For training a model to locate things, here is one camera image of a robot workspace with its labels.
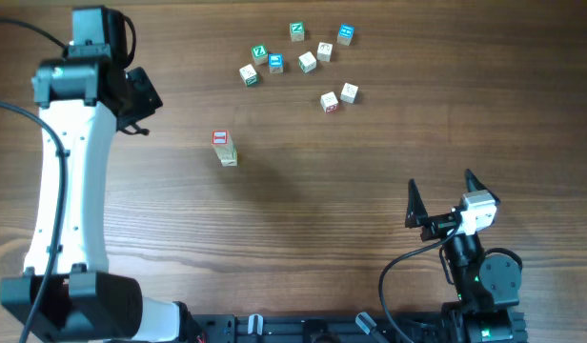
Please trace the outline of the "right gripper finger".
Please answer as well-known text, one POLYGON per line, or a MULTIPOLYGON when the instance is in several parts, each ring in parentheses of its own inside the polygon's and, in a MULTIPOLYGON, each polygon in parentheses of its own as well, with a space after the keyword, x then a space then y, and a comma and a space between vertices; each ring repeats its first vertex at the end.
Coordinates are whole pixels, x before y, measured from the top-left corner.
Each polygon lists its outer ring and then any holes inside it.
POLYGON ((414 179, 408 182, 408 205, 405 218, 405 227, 412 229, 424 227, 428 223, 428 213, 422 201, 420 192, 414 179))
POLYGON ((494 198, 497 206, 501 203, 498 196, 483 185, 470 169, 465 170, 464 177, 468 192, 486 191, 494 198))

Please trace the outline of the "red M block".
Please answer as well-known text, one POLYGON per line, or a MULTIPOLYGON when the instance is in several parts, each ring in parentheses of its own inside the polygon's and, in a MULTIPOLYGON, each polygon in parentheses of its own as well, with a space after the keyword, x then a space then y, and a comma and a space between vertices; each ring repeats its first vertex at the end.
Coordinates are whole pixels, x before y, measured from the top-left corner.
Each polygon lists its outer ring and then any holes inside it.
POLYGON ((232 146, 232 139, 227 130, 216 130, 212 133, 212 145, 214 148, 229 149, 232 146))

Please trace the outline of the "white block green E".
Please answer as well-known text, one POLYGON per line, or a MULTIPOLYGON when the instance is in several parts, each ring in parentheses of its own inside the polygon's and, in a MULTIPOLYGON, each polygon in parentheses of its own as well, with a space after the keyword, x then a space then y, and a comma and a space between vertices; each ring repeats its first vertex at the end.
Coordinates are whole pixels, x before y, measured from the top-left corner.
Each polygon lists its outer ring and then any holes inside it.
POLYGON ((214 150, 218 157, 226 155, 236 155, 236 149, 233 147, 215 146, 214 150))

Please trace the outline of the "white block yellow side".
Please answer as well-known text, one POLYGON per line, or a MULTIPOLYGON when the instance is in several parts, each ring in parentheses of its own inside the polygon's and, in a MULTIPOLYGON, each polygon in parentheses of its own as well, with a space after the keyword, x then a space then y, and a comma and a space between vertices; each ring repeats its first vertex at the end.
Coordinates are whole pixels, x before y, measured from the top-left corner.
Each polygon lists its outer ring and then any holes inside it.
POLYGON ((234 161, 234 160, 237 160, 237 156, 236 155, 220 156, 219 160, 220 161, 234 161))

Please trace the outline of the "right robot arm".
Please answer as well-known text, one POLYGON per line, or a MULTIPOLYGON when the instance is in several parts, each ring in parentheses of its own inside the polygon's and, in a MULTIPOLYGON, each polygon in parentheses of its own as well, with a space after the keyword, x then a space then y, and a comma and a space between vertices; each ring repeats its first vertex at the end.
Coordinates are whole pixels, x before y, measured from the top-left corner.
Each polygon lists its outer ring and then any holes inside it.
POLYGON ((496 221, 499 198, 470 171, 467 192, 447 213, 430 216, 413 179, 408 183, 405 226, 420 228, 423 242, 439 243, 447 282, 458 300, 442 306, 452 342, 526 342, 528 333, 519 304, 523 263, 505 248, 486 250, 479 232, 496 221))

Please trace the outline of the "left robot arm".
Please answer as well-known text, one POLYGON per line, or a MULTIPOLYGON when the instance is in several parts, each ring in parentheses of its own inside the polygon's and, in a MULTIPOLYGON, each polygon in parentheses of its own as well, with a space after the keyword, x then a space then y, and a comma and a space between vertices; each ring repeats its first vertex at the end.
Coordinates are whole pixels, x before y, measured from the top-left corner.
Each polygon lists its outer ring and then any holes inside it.
POLYGON ((44 342, 192 342, 202 334, 185 305, 145 297, 109 271, 104 236, 107 164, 114 136, 140 133, 162 102, 132 65, 131 19, 103 6, 75 9, 72 40, 33 77, 42 130, 38 214, 20 276, 0 303, 44 342))

